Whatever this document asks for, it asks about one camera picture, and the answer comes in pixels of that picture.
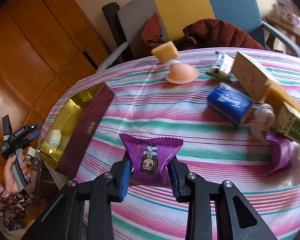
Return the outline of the person left hand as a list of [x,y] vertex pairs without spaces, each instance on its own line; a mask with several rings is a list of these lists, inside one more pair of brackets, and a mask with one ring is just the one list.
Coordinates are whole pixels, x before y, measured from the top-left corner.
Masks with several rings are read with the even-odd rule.
[[[26,157],[24,155],[21,156],[21,159],[23,162],[20,165],[20,168],[24,175],[26,175],[29,171],[27,163],[26,163]],[[9,157],[6,161],[6,165],[4,167],[4,184],[5,184],[5,190],[11,194],[18,194],[19,193],[19,187],[17,185],[17,182],[15,181],[12,167],[13,164],[17,161],[17,157],[14,155],[12,157]]]

